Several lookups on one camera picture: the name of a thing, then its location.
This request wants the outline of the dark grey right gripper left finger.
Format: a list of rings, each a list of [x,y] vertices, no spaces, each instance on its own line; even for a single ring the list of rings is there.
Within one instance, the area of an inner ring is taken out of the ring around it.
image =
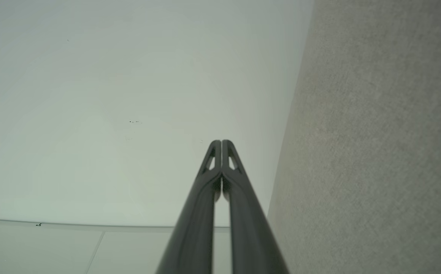
[[[215,202],[221,193],[222,143],[211,142],[164,254],[158,274],[210,274]]]

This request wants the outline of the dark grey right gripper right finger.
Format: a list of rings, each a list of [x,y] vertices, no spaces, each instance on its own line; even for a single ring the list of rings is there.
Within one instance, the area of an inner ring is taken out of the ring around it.
[[[288,274],[288,267],[236,148],[222,141],[222,192],[230,205],[232,272]]]

